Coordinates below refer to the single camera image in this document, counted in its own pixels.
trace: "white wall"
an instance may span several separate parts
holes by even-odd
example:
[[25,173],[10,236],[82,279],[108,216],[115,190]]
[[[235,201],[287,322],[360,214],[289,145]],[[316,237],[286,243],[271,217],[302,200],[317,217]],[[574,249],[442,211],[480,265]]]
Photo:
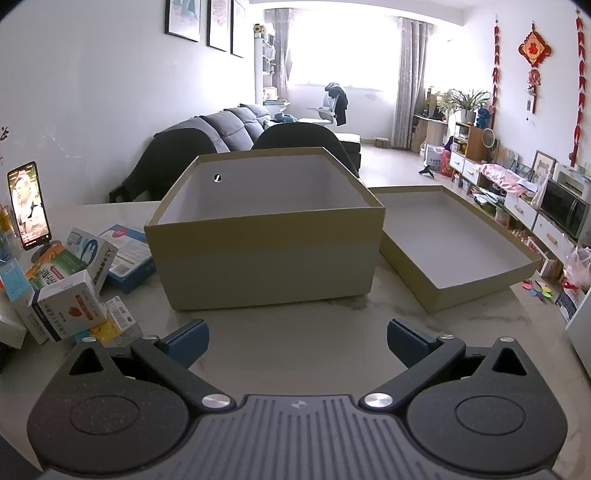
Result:
[[252,56],[206,46],[207,1],[199,43],[164,34],[164,5],[24,0],[2,21],[4,177],[35,160],[47,204],[104,202],[154,133],[254,100]]
[[[502,144],[515,150],[525,164],[531,165],[536,150],[569,164],[573,150],[573,131],[579,99],[579,57],[575,26],[575,7],[568,0],[504,0],[492,7],[476,8],[466,14],[466,23],[453,42],[455,54],[444,76],[454,76],[456,88],[484,88],[492,91],[494,62],[493,29],[495,14],[501,29],[501,82],[495,132]],[[553,49],[540,66],[542,85],[536,115],[525,109],[530,65],[518,47],[536,29]],[[587,25],[587,49],[591,48],[591,20]],[[591,119],[591,104],[586,117]],[[587,120],[583,131],[591,131]],[[578,163],[589,164],[589,134],[582,139]]]
[[[377,90],[347,87],[349,106],[347,123],[336,127],[336,132],[358,134],[361,138],[391,138],[395,99],[391,94]],[[324,86],[290,85],[288,97],[291,105],[285,111],[297,118],[317,118],[318,114],[306,107],[318,108],[324,99]]]

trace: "drawer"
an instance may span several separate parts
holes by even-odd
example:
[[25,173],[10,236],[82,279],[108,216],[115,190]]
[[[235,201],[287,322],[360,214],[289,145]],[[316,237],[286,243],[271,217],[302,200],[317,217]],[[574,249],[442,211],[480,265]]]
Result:
[[574,243],[558,230],[543,215],[538,215],[534,225],[534,235],[544,242],[544,245],[550,248],[550,251],[564,263],[574,250]]
[[465,159],[464,161],[462,175],[466,177],[468,181],[471,181],[474,185],[478,185],[478,178],[480,177],[480,173],[476,169],[476,164],[472,163],[468,159]]
[[462,173],[464,170],[464,160],[465,158],[462,157],[459,153],[452,152],[452,156],[449,159],[449,166],[454,170]]
[[534,229],[535,217],[538,215],[538,212],[536,212],[525,200],[507,195],[505,198],[505,208],[527,228],[530,230]]

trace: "photo frame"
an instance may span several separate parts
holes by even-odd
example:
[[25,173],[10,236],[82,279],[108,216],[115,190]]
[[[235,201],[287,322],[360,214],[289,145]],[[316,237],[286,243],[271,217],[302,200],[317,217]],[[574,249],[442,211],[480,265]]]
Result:
[[232,0],[232,35],[230,53],[236,57],[244,58],[246,50],[246,9],[237,0]]
[[230,51],[232,0],[209,0],[207,45]]
[[532,182],[538,183],[539,179],[546,174],[552,177],[554,173],[554,166],[556,165],[556,159],[546,155],[541,151],[535,153],[534,166],[533,166],[533,177]]
[[164,32],[191,41],[201,40],[201,0],[166,0]]

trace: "phone screen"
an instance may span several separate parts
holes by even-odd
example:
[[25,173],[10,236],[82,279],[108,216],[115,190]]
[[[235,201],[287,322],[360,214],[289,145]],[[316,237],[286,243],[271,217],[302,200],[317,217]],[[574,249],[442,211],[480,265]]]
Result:
[[9,172],[8,188],[23,248],[30,250],[51,240],[35,162]]

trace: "chair backrest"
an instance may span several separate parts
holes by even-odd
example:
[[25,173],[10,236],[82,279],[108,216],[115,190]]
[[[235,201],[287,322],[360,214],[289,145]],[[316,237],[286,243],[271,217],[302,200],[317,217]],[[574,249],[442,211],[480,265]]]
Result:
[[265,130],[252,148],[253,150],[265,150],[267,148],[293,147],[324,147],[353,175],[359,177],[357,168],[353,165],[339,139],[321,125],[303,122],[277,124]]
[[139,162],[109,194],[109,201],[135,200],[148,192],[150,200],[162,200],[170,187],[198,155],[216,153],[205,132],[197,128],[179,128],[158,134],[148,145]]

